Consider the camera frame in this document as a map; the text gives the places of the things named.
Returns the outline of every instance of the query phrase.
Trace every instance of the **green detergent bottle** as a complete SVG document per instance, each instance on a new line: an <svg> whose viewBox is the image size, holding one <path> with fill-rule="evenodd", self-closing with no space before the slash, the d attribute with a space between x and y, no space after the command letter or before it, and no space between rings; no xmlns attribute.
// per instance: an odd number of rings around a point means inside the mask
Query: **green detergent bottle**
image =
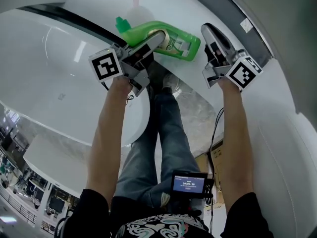
<svg viewBox="0 0 317 238"><path fill-rule="evenodd" d="M200 39L161 21L150 21L131 28L129 22L116 18L116 27L127 44L134 47L153 33L164 31L165 39L155 52L192 61L200 46Z"/></svg>

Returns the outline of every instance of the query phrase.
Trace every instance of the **black device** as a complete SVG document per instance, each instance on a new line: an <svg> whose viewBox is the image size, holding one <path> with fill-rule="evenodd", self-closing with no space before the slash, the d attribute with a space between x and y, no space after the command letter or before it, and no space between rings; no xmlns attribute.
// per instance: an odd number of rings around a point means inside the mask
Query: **black device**
<svg viewBox="0 0 317 238"><path fill-rule="evenodd" d="M44 192L37 188L35 198L41 202L43 195L44 195Z"/></svg>
<svg viewBox="0 0 317 238"><path fill-rule="evenodd" d="M59 198L52 197L49 203L49 207L55 210L57 213L62 213L65 202Z"/></svg>
<svg viewBox="0 0 317 238"><path fill-rule="evenodd" d="M191 173L185 171L174 171L172 176L171 196L177 198L205 198L206 187L211 179L207 173Z"/></svg>

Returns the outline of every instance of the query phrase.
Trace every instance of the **small display screen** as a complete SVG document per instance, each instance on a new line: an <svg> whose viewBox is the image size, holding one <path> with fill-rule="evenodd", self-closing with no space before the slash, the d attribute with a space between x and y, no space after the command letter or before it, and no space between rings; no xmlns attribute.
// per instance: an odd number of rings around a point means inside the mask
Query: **small display screen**
<svg viewBox="0 0 317 238"><path fill-rule="evenodd" d="M173 190L203 193L205 178L175 176Z"/></svg>

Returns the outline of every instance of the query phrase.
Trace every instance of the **curved white surface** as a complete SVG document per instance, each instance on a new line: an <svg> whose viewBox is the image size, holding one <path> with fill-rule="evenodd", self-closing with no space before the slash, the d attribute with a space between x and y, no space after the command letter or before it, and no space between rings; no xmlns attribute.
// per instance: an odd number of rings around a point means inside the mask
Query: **curved white surface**
<svg viewBox="0 0 317 238"><path fill-rule="evenodd" d="M17 9L0 14L0 43L0 102L44 127L91 145L107 91L97 82L88 56L109 44ZM143 133L149 115L149 97L143 91L126 106L122 146Z"/></svg>
<svg viewBox="0 0 317 238"><path fill-rule="evenodd" d="M306 238L317 225L317 133L296 114L277 60L243 95L254 189L276 238Z"/></svg>
<svg viewBox="0 0 317 238"><path fill-rule="evenodd" d="M37 135L23 158L41 177L67 193L80 197L87 182L86 164L72 158L66 149Z"/></svg>
<svg viewBox="0 0 317 238"><path fill-rule="evenodd" d="M204 52L205 43L201 34L201 25L212 23L219 28L231 41L236 49L243 48L239 40L228 27L210 10L197 0L67 0L64 8L120 36L115 27L115 18L127 18L131 26L151 21L161 20L181 30L198 36L202 44L192 62L187 62L155 53L156 60L178 76L204 99L215 110L223 107L222 93L216 84L211 89L207 87L202 71L207 64Z"/></svg>

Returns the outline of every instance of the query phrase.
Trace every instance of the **blue jeans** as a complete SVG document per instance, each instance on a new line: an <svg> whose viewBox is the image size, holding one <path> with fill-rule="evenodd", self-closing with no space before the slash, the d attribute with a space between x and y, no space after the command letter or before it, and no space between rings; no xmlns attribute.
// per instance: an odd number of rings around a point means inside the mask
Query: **blue jeans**
<svg viewBox="0 0 317 238"><path fill-rule="evenodd" d="M162 147L159 184L154 159L158 133ZM149 123L140 138L132 144L118 179L115 196L160 208L162 193L170 194L174 170L200 171L189 148L178 103L171 89L164 88L151 102ZM202 211L203 201L194 199L191 207Z"/></svg>

